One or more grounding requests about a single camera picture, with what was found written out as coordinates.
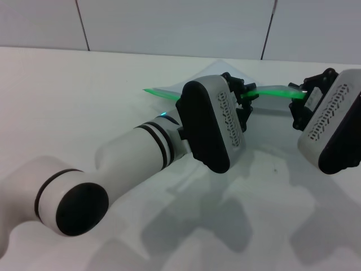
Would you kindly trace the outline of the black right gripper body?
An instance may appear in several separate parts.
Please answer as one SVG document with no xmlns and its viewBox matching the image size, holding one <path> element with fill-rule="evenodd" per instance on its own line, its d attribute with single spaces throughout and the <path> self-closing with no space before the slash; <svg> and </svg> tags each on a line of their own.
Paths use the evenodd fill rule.
<svg viewBox="0 0 361 271">
<path fill-rule="evenodd" d="M 313 89 L 310 96 L 306 101 L 306 107 L 310 110 L 315 110 L 323 97 L 323 93 L 320 89 Z"/>
</svg>

